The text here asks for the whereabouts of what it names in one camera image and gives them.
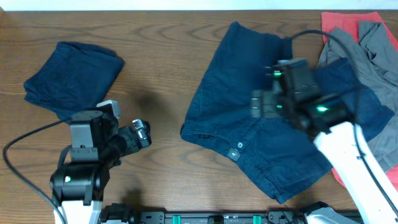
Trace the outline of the dark blue denim shorts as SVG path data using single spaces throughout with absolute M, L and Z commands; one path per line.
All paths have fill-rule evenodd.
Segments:
M 187 111 L 183 140 L 235 162 L 267 196 L 284 203 L 332 168 L 308 136 L 284 118 L 254 118 L 253 90 L 270 89 L 271 66 L 292 58 L 292 41 L 230 25 Z

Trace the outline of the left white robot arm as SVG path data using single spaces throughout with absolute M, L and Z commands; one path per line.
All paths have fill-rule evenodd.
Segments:
M 56 223 L 139 223 L 130 205 L 103 206 L 104 189 L 110 169 L 121 165 L 121 158 L 139 152 L 152 143 L 150 124 L 135 119 L 132 126 L 119 127 L 113 113 L 82 111 L 72 116 L 72 144 L 60 158 L 50 178 Z

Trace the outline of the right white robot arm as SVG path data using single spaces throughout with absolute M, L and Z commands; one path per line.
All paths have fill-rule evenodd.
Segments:
M 349 110 L 342 93 L 323 95 L 306 60 L 280 60 L 271 67 L 271 90 L 251 93 L 255 118 L 284 118 L 306 133 L 339 173 L 364 223 L 397 223 L 397 191 L 364 138 L 359 114 L 359 81 Z

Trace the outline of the folded dark navy garment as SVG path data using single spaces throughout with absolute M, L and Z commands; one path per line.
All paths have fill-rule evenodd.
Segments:
M 58 42 L 43 67 L 25 81 L 25 100 L 60 120 L 69 118 L 102 102 L 123 66 L 124 60 L 113 50 Z

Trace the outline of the red garment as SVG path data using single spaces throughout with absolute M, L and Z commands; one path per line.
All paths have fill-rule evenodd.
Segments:
M 377 12 L 368 14 L 340 14 L 323 12 L 322 31 L 338 31 L 349 45 L 360 47 L 366 58 L 360 61 L 371 68 L 367 74 L 370 78 L 381 81 L 377 84 L 371 80 L 366 85 L 372 89 L 382 104 L 397 113 L 397 39 L 387 28 Z M 377 136 L 368 141 L 370 150 L 379 160 L 388 179 L 397 187 L 397 115 L 395 114 Z

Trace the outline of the grey shirt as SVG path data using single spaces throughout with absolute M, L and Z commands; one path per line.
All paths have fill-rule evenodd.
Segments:
M 383 171 L 397 165 L 397 50 L 381 22 L 358 22 L 358 41 L 341 28 L 331 35 L 353 57 L 361 89 L 358 123 Z

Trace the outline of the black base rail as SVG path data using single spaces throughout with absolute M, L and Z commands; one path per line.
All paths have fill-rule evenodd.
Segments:
M 340 224 L 363 223 L 359 212 L 336 212 L 328 204 L 314 203 L 300 210 L 277 208 L 251 213 L 139 212 L 130 205 L 108 205 L 97 223 L 120 224 Z

